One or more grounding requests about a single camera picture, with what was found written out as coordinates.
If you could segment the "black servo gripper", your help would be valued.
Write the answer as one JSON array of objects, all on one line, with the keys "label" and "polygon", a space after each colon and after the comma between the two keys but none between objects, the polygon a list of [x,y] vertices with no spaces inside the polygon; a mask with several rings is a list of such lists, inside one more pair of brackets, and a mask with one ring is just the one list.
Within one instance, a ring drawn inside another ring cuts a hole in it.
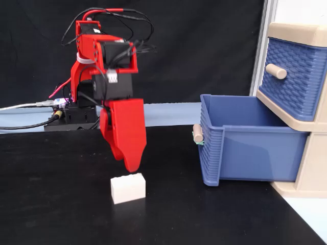
[{"label": "black servo gripper", "polygon": [[127,171],[138,170],[143,151],[147,144],[144,102],[142,99],[127,99],[133,96],[132,75],[113,73],[93,75],[95,100],[112,101],[110,112],[102,109],[100,130],[110,144],[116,160],[123,160]]}]

